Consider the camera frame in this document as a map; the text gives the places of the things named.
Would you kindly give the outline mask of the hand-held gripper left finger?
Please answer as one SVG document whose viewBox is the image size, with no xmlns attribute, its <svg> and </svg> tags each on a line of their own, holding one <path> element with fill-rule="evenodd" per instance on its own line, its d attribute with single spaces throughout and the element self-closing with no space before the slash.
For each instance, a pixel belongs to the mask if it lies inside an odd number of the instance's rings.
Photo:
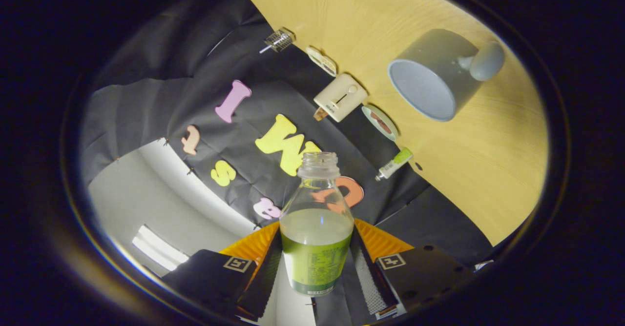
<svg viewBox="0 0 625 326">
<path fill-rule="evenodd" d="M 264 316 L 282 253 L 275 222 L 221 252 L 197 251 L 162 280 L 224 318 L 257 321 Z"/>
</svg>

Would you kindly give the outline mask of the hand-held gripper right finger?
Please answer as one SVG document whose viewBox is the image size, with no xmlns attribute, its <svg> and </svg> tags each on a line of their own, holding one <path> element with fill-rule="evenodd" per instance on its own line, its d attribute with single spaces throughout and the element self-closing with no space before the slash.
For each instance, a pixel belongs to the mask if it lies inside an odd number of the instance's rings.
<svg viewBox="0 0 625 326">
<path fill-rule="evenodd" d="M 419 312 L 474 276 L 432 244 L 412 246 L 359 219 L 350 249 L 369 322 Z"/>
</svg>

